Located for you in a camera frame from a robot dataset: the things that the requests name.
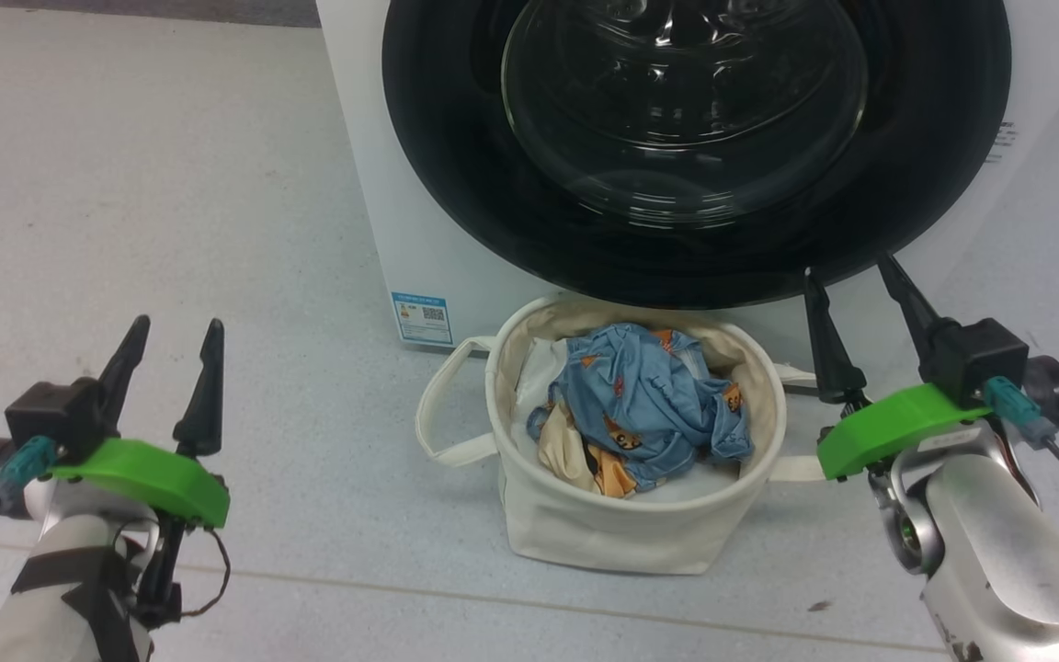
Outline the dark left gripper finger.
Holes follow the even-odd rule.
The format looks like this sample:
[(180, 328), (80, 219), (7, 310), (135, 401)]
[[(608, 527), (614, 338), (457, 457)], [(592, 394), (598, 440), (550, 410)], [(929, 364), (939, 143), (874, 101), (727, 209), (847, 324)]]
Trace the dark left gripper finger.
[(131, 323), (122, 342), (100, 377), (101, 387), (98, 411), (106, 435), (119, 435), (119, 421), (126, 401), (134, 369), (142, 364), (144, 348), (150, 335), (151, 319), (146, 314), (140, 314)]
[(189, 399), (189, 409), (173, 430), (177, 455), (212, 457), (222, 451), (225, 326), (218, 318), (209, 323), (200, 361), (201, 370)]

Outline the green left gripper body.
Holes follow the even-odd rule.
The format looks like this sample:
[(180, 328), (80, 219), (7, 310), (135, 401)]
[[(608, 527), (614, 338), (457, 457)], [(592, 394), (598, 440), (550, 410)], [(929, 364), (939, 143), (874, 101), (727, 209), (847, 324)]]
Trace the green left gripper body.
[(83, 479), (202, 527), (223, 529), (230, 515), (231, 495), (219, 477), (194, 458), (139, 439), (105, 439), (93, 455), (58, 462), (51, 476)]

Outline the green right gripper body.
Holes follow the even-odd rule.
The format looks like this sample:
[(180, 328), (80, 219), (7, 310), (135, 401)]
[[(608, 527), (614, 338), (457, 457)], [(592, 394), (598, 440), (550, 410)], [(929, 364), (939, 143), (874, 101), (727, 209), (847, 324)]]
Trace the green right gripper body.
[(932, 382), (907, 387), (854, 411), (825, 433), (816, 447), (821, 473), (826, 481), (860, 475), (923, 439), (992, 412), (983, 402), (963, 409)]

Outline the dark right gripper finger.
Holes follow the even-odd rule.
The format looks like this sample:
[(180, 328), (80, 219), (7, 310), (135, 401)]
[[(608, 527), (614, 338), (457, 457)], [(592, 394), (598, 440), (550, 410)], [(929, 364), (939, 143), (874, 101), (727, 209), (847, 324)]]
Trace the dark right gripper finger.
[(900, 307), (905, 320), (909, 338), (917, 354), (917, 372), (921, 380), (933, 380), (936, 374), (938, 335), (957, 327), (958, 323), (952, 318), (941, 317), (934, 310), (921, 290), (901, 268), (899, 261), (891, 253), (879, 255), (877, 267), (885, 289)]
[(810, 268), (803, 273), (808, 339), (813, 356), (818, 399), (825, 404), (869, 405), (865, 373), (850, 361), (829, 314), (824, 283)]

